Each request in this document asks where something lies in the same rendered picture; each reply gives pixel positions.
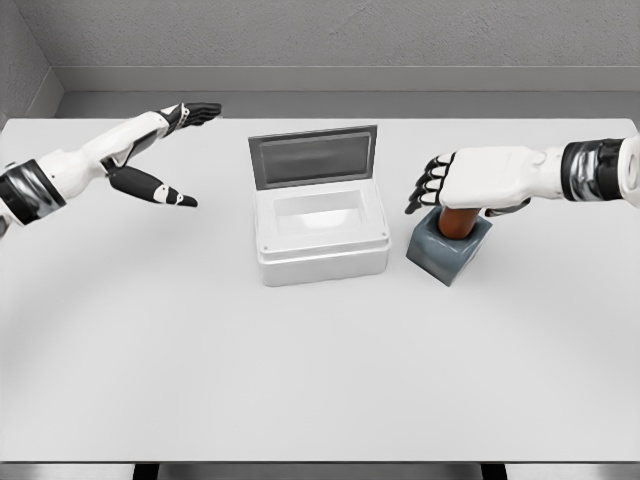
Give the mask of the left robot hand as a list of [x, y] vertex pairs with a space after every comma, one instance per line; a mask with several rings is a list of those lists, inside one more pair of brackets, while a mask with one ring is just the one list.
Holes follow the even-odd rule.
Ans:
[[155, 142], [187, 127], [201, 126], [222, 113], [214, 102], [179, 103], [131, 118], [86, 143], [81, 152], [99, 166], [112, 188], [155, 204], [197, 207], [195, 198], [178, 192], [129, 161]]

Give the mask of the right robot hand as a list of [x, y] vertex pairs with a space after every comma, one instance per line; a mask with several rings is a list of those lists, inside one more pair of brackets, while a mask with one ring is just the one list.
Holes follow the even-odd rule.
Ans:
[[555, 160], [526, 147], [464, 148], [431, 159], [415, 183], [405, 213], [423, 206], [516, 211], [533, 197], [559, 192]]

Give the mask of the brown cylinder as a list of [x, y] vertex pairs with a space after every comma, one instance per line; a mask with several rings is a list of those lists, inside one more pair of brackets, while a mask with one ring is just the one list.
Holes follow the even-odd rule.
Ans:
[[477, 208], [454, 209], [443, 206], [437, 223], [438, 229], [447, 239], [465, 239], [473, 230], [479, 212]]

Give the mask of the grey-blue square holder block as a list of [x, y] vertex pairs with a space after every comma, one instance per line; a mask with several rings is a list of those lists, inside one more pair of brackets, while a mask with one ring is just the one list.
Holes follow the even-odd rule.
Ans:
[[414, 228], [406, 257], [446, 286], [451, 286], [474, 259], [492, 228], [477, 217], [468, 236], [449, 239], [438, 227], [442, 208], [434, 207]]

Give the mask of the grey hinged box lid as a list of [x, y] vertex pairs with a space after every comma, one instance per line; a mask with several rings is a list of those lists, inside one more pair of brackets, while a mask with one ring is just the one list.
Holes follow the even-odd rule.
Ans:
[[377, 133], [365, 125], [251, 137], [256, 189], [370, 179]]

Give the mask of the white rectangular box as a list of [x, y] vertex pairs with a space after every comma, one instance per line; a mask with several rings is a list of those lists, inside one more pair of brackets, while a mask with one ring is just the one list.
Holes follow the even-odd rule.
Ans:
[[255, 193], [257, 260], [280, 287], [385, 271], [391, 236], [373, 179]]

